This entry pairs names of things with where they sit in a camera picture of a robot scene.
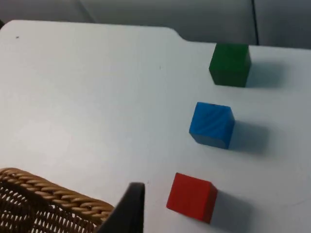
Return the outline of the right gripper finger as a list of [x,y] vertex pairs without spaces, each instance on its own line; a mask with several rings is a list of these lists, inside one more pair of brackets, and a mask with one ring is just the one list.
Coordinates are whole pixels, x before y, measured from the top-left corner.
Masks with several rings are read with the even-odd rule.
[[130,183],[123,197],[96,230],[98,233],[142,233],[144,229],[145,184]]

